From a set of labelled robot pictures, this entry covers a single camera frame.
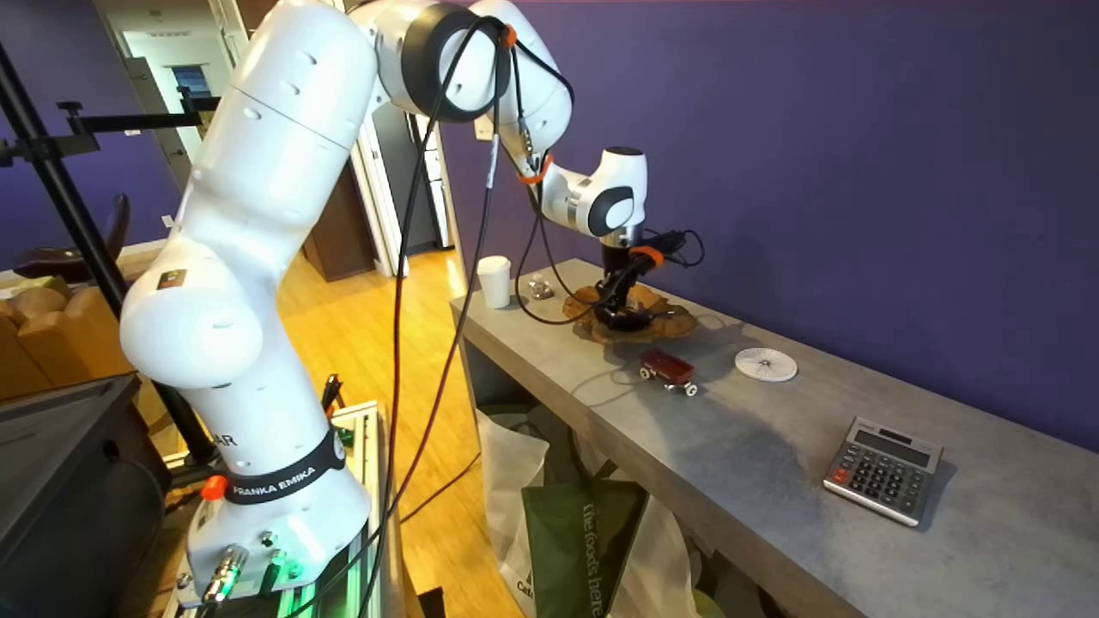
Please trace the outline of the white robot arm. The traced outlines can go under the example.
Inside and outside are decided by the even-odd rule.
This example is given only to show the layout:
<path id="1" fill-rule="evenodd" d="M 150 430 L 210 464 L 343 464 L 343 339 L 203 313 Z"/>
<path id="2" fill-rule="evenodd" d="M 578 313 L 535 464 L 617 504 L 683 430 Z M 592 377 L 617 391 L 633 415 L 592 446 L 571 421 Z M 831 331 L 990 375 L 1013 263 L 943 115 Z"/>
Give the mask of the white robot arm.
<path id="1" fill-rule="evenodd" d="M 645 227 L 649 163 L 553 163 L 574 88 L 513 0 L 277 0 L 215 105 L 175 227 L 130 286 L 123 356 L 210 430 L 224 477 L 186 535 L 178 604 L 303 592 L 363 548 L 371 498 L 276 308 L 371 115 L 489 120 L 535 212 L 609 247 L 595 318 L 634 331 L 629 290 L 683 247 Z"/>

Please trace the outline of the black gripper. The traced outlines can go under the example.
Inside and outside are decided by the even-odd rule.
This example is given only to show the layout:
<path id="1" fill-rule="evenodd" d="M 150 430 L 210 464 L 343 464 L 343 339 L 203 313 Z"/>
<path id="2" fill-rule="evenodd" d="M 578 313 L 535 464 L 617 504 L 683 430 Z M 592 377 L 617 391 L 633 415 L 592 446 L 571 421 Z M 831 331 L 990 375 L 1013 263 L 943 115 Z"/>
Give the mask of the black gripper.
<path id="1" fill-rule="evenodd" d="M 649 274 L 651 269 L 667 265 L 681 247 L 688 243 L 683 232 L 667 232 L 649 241 L 638 241 L 625 251 L 620 263 L 614 263 L 604 279 L 595 286 L 596 302 L 595 318 L 602 326 L 617 332 L 634 332 L 649 326 L 645 308 L 629 307 L 633 286 Z"/>

